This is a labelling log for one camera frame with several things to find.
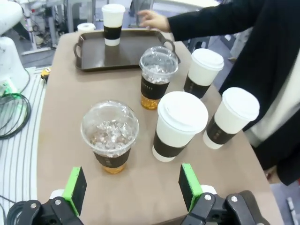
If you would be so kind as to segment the white striped mat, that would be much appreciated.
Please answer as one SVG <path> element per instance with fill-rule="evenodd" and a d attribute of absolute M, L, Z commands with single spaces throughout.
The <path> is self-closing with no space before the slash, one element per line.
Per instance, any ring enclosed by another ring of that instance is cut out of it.
<path fill-rule="evenodd" d="M 23 95 L 31 105 L 26 126 L 14 137 L 0 140 L 0 225 L 14 202 L 37 198 L 38 133 L 46 83 L 41 67 L 27 68 L 30 79 Z"/>

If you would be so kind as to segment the grey plastic stool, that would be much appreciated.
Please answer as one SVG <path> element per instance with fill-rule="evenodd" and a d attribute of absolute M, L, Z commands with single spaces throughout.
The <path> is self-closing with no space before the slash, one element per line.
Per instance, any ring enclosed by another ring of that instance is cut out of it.
<path fill-rule="evenodd" d="M 208 48 L 210 42 L 210 36 L 207 37 L 197 37 L 193 38 L 190 41 L 191 51 L 198 48 Z"/>

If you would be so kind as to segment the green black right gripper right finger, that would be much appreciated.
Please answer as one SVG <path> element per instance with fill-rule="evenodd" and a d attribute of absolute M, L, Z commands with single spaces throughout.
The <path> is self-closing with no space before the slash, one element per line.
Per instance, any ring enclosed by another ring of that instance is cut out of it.
<path fill-rule="evenodd" d="M 244 190 L 226 198 L 204 192 L 191 164 L 182 164 L 179 186 L 188 211 L 180 225 L 263 225 L 253 193 Z"/>

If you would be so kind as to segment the person's right hand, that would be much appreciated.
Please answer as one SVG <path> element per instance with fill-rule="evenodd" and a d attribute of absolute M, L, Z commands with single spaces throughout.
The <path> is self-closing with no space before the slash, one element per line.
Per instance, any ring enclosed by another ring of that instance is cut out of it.
<path fill-rule="evenodd" d="M 167 17 L 159 15 L 152 10 L 141 10 L 138 12 L 138 15 L 142 17 L 140 27 L 158 29 L 162 32 L 171 32 Z"/>

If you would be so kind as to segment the yellow tape measure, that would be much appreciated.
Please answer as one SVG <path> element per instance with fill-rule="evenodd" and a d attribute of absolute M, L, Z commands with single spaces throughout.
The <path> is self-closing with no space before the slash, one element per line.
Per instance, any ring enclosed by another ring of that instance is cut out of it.
<path fill-rule="evenodd" d="M 51 67 L 47 67 L 41 72 L 41 78 L 44 80 L 45 83 L 47 83 L 50 73 L 51 73 Z"/>

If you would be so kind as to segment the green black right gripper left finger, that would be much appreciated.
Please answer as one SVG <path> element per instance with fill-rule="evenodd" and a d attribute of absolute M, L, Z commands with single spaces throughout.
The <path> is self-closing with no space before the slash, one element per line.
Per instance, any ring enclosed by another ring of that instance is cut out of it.
<path fill-rule="evenodd" d="M 81 167 L 71 171 L 63 193 L 47 202 L 26 201 L 22 209 L 22 225 L 84 225 L 79 216 L 87 188 Z"/>

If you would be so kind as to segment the white desk frame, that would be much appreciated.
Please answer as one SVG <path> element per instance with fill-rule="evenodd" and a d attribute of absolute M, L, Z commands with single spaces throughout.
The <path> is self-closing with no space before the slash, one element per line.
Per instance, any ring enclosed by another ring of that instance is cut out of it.
<path fill-rule="evenodd" d="M 22 52 L 22 56 L 25 55 L 30 55 L 30 54 L 34 54 L 34 53 L 41 53 L 41 52 L 46 52 L 51 50 L 50 47 L 42 47 L 42 48 L 38 48 L 37 43 L 36 43 L 36 38 L 35 38 L 35 33 L 33 30 L 33 23 L 32 23 L 32 19 L 30 16 L 30 12 L 31 10 L 29 8 L 26 7 L 26 5 L 24 5 L 23 7 L 23 14 L 24 14 L 24 18 L 26 19 L 26 23 L 27 23 L 27 27 L 28 27 L 28 32 L 29 32 L 29 36 L 30 36 L 30 42 L 32 45 L 32 49 L 29 51 L 24 51 Z"/>

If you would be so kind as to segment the clear iced coffee dome cup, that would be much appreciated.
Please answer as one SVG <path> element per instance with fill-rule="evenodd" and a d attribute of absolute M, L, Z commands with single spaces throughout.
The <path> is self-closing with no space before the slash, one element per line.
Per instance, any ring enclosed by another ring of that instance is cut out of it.
<path fill-rule="evenodd" d="M 116 100 L 104 100 L 84 115 L 81 135 L 103 169 L 120 173 L 139 134 L 139 122 L 134 111 Z"/>
<path fill-rule="evenodd" d="M 142 70 L 141 105 L 148 110 L 155 110 L 178 71 L 178 58 L 168 48 L 155 46 L 144 52 L 139 65 Z"/>

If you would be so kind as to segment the dark brown serving tray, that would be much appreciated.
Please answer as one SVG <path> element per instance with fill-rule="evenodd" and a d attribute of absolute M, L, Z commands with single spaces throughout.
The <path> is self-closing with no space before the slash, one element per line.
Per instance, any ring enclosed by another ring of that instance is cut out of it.
<path fill-rule="evenodd" d="M 157 30 L 124 29 L 117 46 L 105 45 L 102 30 L 83 33 L 73 47 L 75 66 L 84 72 L 139 68 L 139 60 L 147 49 L 166 43 L 175 52 L 174 42 Z"/>

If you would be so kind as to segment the green white connector block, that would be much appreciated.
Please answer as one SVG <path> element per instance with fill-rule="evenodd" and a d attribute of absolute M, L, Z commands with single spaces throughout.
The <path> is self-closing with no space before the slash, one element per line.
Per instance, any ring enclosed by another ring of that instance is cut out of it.
<path fill-rule="evenodd" d="M 0 81 L 0 97 L 6 94 L 17 93 L 18 89 L 10 78 Z"/>

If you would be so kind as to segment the person's body in black coat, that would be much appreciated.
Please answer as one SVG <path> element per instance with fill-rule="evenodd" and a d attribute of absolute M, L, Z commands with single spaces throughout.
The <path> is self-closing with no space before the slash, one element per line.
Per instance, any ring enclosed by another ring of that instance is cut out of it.
<path fill-rule="evenodd" d="M 224 34 L 252 29 L 222 88 L 258 98 L 245 134 L 262 168 L 289 185 L 300 178 L 300 0 L 234 0 L 217 18 Z"/>

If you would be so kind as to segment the white paper cup dark sleeve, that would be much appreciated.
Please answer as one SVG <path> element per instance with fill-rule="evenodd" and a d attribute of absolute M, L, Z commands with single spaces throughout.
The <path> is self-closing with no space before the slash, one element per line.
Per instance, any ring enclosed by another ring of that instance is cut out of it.
<path fill-rule="evenodd" d="M 102 8 L 105 45 L 117 46 L 123 24 L 123 16 L 126 11 L 121 4 L 107 4 Z"/>
<path fill-rule="evenodd" d="M 206 48 L 199 48 L 191 54 L 191 65 L 183 90 L 201 99 L 224 67 L 224 58 Z"/>
<path fill-rule="evenodd" d="M 173 91 L 165 94 L 157 107 L 158 119 L 152 153 L 161 162 L 174 160 L 208 122 L 208 110 L 196 96 Z"/>
<path fill-rule="evenodd" d="M 259 111 L 260 104 L 254 95 L 242 88 L 228 88 L 203 133 L 204 143 L 211 149 L 219 149 L 254 121 Z"/>

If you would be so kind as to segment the person's right forearm black sleeve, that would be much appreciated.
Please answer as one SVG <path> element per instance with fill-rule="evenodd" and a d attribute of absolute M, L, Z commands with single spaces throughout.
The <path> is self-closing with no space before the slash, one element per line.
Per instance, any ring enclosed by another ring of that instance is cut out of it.
<path fill-rule="evenodd" d="M 265 0 L 232 0 L 168 18 L 175 41 L 242 32 L 254 26 Z"/>

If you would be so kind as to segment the white round container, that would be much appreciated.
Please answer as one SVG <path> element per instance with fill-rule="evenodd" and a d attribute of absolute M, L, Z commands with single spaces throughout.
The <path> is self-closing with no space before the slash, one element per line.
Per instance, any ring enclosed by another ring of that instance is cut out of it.
<path fill-rule="evenodd" d="M 94 31 L 96 26 L 93 23 L 85 22 L 77 25 L 77 31 L 80 33 Z"/>

